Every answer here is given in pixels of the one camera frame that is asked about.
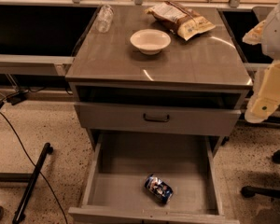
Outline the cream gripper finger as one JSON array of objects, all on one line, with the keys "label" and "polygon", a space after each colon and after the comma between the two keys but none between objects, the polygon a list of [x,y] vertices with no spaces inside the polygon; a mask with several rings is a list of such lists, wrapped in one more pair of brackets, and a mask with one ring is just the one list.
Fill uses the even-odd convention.
[{"label": "cream gripper finger", "polygon": [[266,20],[259,22],[254,28],[247,32],[242,41],[249,45],[257,45],[261,43],[262,30]]},{"label": "cream gripper finger", "polygon": [[273,61],[255,74],[253,95],[248,101],[245,120],[261,123],[280,106],[280,61]]}]

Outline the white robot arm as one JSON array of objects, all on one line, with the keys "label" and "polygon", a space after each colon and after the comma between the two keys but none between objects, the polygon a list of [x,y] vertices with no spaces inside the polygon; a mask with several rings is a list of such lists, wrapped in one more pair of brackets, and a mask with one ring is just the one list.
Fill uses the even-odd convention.
[{"label": "white robot arm", "polygon": [[256,73],[254,93],[245,112],[246,121],[260,123],[280,106],[280,2],[264,21],[244,35],[242,41],[261,44],[262,53],[273,59],[267,68]]}]

